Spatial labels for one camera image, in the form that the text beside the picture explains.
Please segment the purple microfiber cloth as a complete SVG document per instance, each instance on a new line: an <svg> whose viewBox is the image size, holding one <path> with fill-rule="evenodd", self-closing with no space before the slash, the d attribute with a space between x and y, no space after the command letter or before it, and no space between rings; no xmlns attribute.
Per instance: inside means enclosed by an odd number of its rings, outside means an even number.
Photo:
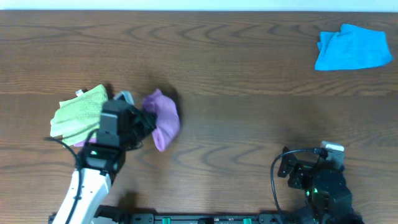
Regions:
<svg viewBox="0 0 398 224"><path fill-rule="evenodd" d="M165 96L159 89L146 96L142 107L157 116L156 128L152 132L152 138L156 148L164 152L180 131L180 118L177 106L171 98Z"/></svg>

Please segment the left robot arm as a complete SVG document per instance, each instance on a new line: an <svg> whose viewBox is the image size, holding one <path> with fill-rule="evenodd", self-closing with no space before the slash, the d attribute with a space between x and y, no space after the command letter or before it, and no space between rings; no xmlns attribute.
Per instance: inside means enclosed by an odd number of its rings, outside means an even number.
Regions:
<svg viewBox="0 0 398 224"><path fill-rule="evenodd" d="M54 223L90 223L109 194L126 160L126 152L156 128L157 115L137 109L125 100L103 104L96 142L87 141L75 158L75 171Z"/></svg>

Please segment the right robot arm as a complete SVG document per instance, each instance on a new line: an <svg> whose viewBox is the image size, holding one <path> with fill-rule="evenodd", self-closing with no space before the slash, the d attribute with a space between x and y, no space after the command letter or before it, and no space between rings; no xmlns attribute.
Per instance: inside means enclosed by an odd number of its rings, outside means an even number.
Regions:
<svg viewBox="0 0 398 224"><path fill-rule="evenodd" d="M319 147L290 150L285 146L271 165L271 186L281 223L363 224L352 207L353 195L343 175L345 148L323 141ZM281 161L277 175L288 177L288 186L304 191L306 206L294 212L280 209L274 183L274 167Z"/></svg>

